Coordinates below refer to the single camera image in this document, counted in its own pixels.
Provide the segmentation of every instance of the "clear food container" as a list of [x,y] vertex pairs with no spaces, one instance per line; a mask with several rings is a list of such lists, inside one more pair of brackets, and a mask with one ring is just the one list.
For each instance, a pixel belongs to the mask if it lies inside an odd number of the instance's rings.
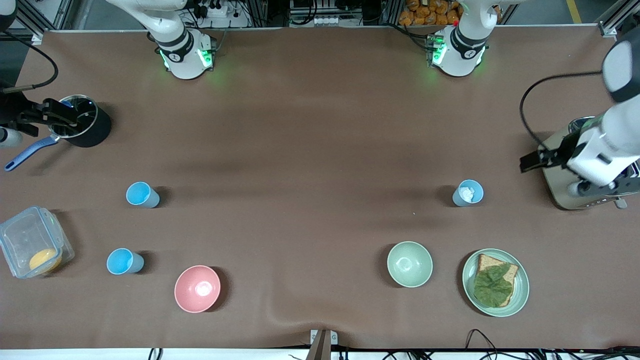
[[0,224],[0,245],[13,276],[45,274],[74,257],[74,250],[55,215],[31,206]]

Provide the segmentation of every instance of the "mint green bowl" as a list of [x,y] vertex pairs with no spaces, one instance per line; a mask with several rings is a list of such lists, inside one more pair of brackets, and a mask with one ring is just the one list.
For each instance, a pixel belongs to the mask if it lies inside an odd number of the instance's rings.
[[433,260],[424,246],[413,241],[397,243],[387,256],[387,269],[398,284],[417,288],[431,277]]
[[[476,296],[474,295],[474,279],[476,278],[480,254],[518,265],[519,269],[513,281],[513,295],[511,296],[509,304],[505,307],[488,307],[476,300]],[[522,310],[529,299],[529,277],[527,276],[527,272],[524,271],[522,264],[513,255],[499,249],[483,249],[469,256],[462,269],[462,286],[465,289],[465,293],[467,293],[467,297],[478,310],[487,315],[499,318],[511,316]]]

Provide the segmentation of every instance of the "lemon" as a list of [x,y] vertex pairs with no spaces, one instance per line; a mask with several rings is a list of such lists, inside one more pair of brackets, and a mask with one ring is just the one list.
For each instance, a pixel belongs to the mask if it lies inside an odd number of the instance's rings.
[[[31,260],[29,260],[29,268],[32,270],[38,268],[38,266],[51,260],[56,255],[56,253],[56,249],[44,249],[39,251],[37,254],[31,257]],[[58,260],[55,262],[55,264],[53,264],[52,267],[48,268],[47,271],[52,270],[56,268],[56,266],[60,265],[61,260],[62,256],[58,257]]]

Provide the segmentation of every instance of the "sandwich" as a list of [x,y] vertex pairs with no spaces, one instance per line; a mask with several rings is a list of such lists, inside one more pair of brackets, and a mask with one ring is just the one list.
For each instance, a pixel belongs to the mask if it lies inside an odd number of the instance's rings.
[[518,272],[514,264],[480,254],[474,279],[474,296],[488,307],[505,307],[513,295],[513,283]]

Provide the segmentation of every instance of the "spinach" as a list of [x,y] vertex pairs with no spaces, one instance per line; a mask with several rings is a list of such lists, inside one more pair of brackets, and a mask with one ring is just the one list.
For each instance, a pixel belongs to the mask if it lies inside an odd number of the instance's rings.
[[477,273],[474,279],[474,295],[476,299],[488,306],[499,307],[511,293],[513,285],[503,278],[511,264],[489,266]]

